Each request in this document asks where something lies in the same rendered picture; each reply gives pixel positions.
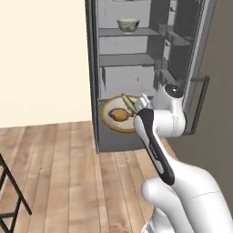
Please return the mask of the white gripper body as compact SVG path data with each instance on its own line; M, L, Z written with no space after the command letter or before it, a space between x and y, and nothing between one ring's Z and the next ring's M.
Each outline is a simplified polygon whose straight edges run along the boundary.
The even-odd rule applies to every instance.
M142 94L140 98L135 102L136 111L139 112L143 108L150 108L150 101L146 94Z

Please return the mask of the green and white fish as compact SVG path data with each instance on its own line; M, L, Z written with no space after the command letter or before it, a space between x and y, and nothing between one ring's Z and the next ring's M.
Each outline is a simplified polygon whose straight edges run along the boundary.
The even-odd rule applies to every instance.
M136 107L135 107L135 103L125 94L121 95L124 103L126 104L126 106L131 110L132 113L136 113Z

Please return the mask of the grey fridge drawer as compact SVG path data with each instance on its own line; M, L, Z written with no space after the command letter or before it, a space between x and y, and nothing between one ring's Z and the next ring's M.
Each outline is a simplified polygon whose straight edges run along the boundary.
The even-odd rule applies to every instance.
M124 93L153 96L154 69L152 66L112 66L101 68L100 97L110 98Z

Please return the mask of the brown chicken drumstick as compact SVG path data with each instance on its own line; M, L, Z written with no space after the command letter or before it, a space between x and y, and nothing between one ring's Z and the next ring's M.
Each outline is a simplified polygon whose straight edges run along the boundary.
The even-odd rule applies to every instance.
M127 112L124 108L116 107L108 112L108 115L116 122L124 122L134 115Z

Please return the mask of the grey fridge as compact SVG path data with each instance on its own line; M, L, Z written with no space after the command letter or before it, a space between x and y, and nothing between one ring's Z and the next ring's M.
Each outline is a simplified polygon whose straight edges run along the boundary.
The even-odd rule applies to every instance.
M195 133L209 78L199 69L217 0L85 0L96 150L140 149L132 116L117 122L123 98L153 96L165 84L184 93L185 133Z

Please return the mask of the tan rimmed white bowl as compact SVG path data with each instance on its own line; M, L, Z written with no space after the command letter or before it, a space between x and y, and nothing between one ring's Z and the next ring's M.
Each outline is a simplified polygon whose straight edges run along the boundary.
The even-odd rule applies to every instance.
M108 100L104 101L103 104L99 107L100 116L102 122L112 130L115 130L120 133L133 133L133 118L130 117L128 120L124 122L116 122L113 120L109 115L108 112L116 107L124 108L127 112L134 115L131 110L126 106L121 96L114 96L109 98Z

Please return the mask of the grey fridge shelf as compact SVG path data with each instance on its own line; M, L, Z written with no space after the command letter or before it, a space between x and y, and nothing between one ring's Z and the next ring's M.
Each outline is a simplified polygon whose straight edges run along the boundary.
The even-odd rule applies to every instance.
M116 37L116 36L150 36L159 35L159 33L151 28L140 27L134 32L123 32L119 28L100 28L98 30L100 37Z
M100 66L152 66L155 61L148 54L102 55Z

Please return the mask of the grey fridge door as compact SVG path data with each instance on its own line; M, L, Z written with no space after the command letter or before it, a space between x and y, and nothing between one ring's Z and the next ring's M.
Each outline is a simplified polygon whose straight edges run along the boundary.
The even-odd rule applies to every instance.
M201 83L200 67L217 0L172 0L170 24L160 25L165 37L165 57L155 63L155 108L171 113L173 126L166 137L179 137L192 126Z

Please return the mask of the pale green bowl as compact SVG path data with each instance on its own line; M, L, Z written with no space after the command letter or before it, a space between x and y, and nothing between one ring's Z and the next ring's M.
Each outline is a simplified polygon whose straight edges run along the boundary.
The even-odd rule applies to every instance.
M140 21L135 18L117 19L119 29L124 33L133 33L137 30Z

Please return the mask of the black metal stool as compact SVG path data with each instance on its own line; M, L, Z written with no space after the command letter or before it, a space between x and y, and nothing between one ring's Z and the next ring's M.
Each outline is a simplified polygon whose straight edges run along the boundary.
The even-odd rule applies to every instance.
M0 233L14 233L21 206L29 215L31 208L0 153Z

